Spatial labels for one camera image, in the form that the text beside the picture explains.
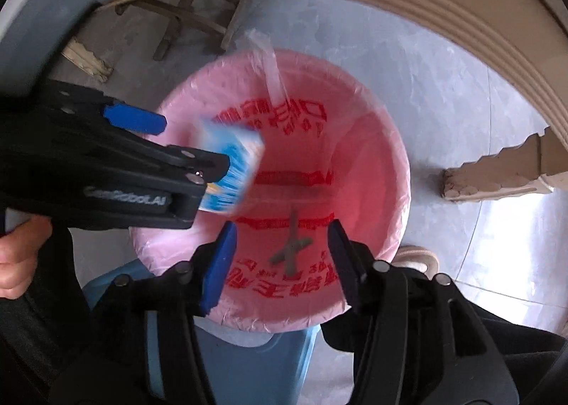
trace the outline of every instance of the blue plastic stool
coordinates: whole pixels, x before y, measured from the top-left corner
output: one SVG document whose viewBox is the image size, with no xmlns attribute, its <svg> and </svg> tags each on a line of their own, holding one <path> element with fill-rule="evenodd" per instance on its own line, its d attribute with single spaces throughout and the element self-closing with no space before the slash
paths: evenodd
<svg viewBox="0 0 568 405">
<path fill-rule="evenodd" d="M 119 274 L 133 279 L 151 277 L 138 260 L 108 272 L 83 288 L 93 308 L 107 286 Z M 155 313 L 148 313 L 148 371 L 150 388 L 163 398 Z M 227 343 L 195 327 L 201 356 L 218 405 L 295 405 L 304 384 L 319 326 L 276 333 L 264 345 L 241 347 Z"/>
</svg>

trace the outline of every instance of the human hand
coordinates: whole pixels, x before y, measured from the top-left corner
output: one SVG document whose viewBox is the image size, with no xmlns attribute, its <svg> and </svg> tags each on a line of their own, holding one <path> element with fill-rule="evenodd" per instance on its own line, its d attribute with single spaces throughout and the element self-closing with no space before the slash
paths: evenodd
<svg viewBox="0 0 568 405">
<path fill-rule="evenodd" d="M 38 265 L 38 251 L 51 233 L 49 218 L 32 216 L 0 238 L 0 297 L 17 299 L 25 293 Z"/>
</svg>

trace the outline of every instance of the pink plastic bag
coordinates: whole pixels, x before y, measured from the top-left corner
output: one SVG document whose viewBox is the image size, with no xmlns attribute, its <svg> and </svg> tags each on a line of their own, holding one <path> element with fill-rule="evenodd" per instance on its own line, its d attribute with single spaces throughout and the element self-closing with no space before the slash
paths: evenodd
<svg viewBox="0 0 568 405">
<path fill-rule="evenodd" d="M 160 144 L 191 145 L 196 117 L 256 128 L 266 144 L 234 216 L 200 211 L 189 230 L 132 230 L 138 257 L 159 275 L 213 241 L 226 219 L 237 223 L 237 252 L 209 315 L 214 322 L 283 332 L 345 312 L 327 247 L 334 218 L 374 256 L 393 259 L 410 206 L 408 159 L 386 110 L 342 69 L 293 51 L 278 50 L 272 58 L 243 51 L 191 75 L 159 112 L 168 127 L 151 139 Z M 299 237 L 313 243 L 297 255 L 296 275 L 288 276 L 269 258 L 288 239 L 293 209 Z"/>
</svg>

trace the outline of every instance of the beige slipper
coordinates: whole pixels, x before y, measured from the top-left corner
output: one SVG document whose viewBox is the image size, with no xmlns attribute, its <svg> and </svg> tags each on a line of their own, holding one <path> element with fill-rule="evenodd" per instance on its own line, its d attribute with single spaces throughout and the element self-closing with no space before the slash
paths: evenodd
<svg viewBox="0 0 568 405">
<path fill-rule="evenodd" d="M 436 255 L 421 246 L 401 246 L 391 264 L 398 268 L 416 269 L 430 280 L 439 270 L 439 260 Z"/>
</svg>

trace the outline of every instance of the gray cross-shaped object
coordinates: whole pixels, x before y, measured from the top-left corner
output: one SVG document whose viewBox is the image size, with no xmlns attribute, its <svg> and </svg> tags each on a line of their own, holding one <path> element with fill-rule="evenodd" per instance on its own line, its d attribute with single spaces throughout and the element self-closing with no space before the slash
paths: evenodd
<svg viewBox="0 0 568 405">
<path fill-rule="evenodd" d="M 313 240 L 309 237 L 302 239 L 297 237 L 297 211 L 293 209 L 292 213 L 290 213 L 290 235 L 288 241 L 285 243 L 284 248 L 271 257 L 270 263 L 275 266 L 284 261 L 286 275 L 288 277 L 296 275 L 296 254 L 312 243 Z"/>
</svg>

